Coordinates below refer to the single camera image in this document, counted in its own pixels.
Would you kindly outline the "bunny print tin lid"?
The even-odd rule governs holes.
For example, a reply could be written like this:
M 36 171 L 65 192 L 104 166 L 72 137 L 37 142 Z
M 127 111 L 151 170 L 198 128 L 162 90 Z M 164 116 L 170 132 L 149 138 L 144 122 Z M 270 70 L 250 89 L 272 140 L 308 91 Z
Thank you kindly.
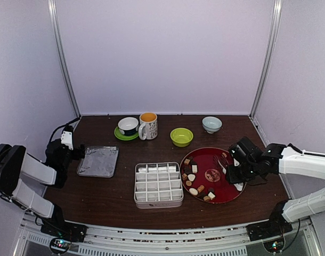
M 116 146 L 88 146 L 77 174 L 82 177 L 112 178 L 118 155 L 119 148 Z

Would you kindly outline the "silver divided tin box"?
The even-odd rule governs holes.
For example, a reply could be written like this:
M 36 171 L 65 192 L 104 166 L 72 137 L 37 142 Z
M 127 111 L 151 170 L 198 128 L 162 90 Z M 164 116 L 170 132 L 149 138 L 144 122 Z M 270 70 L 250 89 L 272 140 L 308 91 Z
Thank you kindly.
M 135 167 L 134 202 L 139 209 L 182 205 L 184 192 L 177 162 L 139 163 Z

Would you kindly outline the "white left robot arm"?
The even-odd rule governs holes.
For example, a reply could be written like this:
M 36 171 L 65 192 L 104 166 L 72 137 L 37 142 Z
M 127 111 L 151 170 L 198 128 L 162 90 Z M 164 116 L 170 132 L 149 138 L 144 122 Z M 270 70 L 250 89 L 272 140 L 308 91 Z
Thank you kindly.
M 63 237 L 69 231 L 68 224 L 60 219 L 60 208 L 37 194 L 22 178 L 33 179 L 48 187 L 64 186 L 71 161 L 83 159 L 85 153 L 83 145 L 75 147 L 73 144 L 74 128 L 69 124 L 62 128 L 60 138 L 50 139 L 44 162 L 29 154 L 25 146 L 0 144 L 1 198 L 49 219 L 47 226 L 57 237 Z

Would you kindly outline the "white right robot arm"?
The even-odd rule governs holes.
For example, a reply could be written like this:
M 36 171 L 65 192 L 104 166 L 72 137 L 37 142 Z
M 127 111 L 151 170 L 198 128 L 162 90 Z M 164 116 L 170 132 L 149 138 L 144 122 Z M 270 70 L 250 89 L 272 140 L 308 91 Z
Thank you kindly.
M 226 168 L 230 184 L 248 182 L 272 174 L 294 174 L 325 180 L 325 154 L 300 150 L 293 144 L 271 143 L 265 150 L 248 137 L 229 148 L 233 163 Z M 278 203 L 265 224 L 269 235 L 277 235 L 286 226 L 303 217 L 325 211 L 325 187 L 298 199 Z

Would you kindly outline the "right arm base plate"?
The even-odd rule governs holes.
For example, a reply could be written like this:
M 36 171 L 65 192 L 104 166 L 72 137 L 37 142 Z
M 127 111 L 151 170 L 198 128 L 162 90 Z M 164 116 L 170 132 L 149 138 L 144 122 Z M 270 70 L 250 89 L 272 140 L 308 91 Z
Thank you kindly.
M 246 228 L 251 241 L 280 236 L 293 230 L 290 223 L 276 220 L 249 224 Z

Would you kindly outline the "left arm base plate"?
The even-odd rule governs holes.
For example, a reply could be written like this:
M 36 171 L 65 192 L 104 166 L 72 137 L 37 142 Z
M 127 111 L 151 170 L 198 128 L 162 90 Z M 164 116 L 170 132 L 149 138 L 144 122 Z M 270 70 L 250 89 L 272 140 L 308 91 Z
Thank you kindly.
M 40 231 L 42 233 L 62 238 L 70 242 L 83 242 L 87 232 L 87 226 L 65 222 L 63 226 L 59 227 L 58 224 L 53 224 L 52 222 L 42 219 L 42 227 Z

